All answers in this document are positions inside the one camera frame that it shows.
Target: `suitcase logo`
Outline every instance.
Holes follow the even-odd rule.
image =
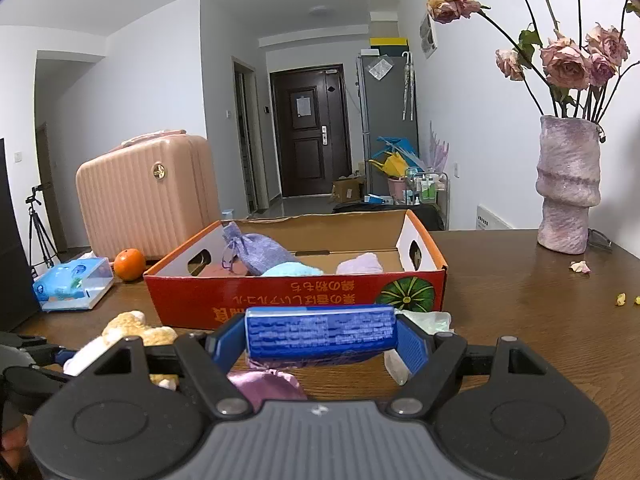
[[[162,162],[156,162],[153,167],[153,174],[156,180],[162,180],[166,177],[166,169]]]

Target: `suitcase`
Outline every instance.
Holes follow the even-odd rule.
[[[111,261],[127,248],[159,260],[221,217],[209,143],[184,130],[123,142],[80,166],[76,187],[92,250]]]

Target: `gray refrigerator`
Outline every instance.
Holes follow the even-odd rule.
[[[367,69],[377,59],[376,56],[358,56],[358,93],[364,136],[367,193],[389,195],[386,176],[367,161],[386,146],[384,142],[377,140],[378,137],[405,137],[415,152],[420,155],[417,111],[414,112],[412,121],[411,107],[408,104],[406,120],[402,120],[406,58],[390,56],[393,67],[381,80],[373,77]]]

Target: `ceiling light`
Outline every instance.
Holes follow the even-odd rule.
[[[315,7],[311,7],[309,9],[309,14],[312,16],[326,16],[333,12],[334,10],[331,7],[327,7],[326,5],[318,5]]]

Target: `green pumpkin graphic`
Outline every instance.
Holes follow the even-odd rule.
[[[434,298],[435,289],[430,282],[409,276],[386,285],[376,298],[376,303],[393,305],[398,310],[430,312]]]

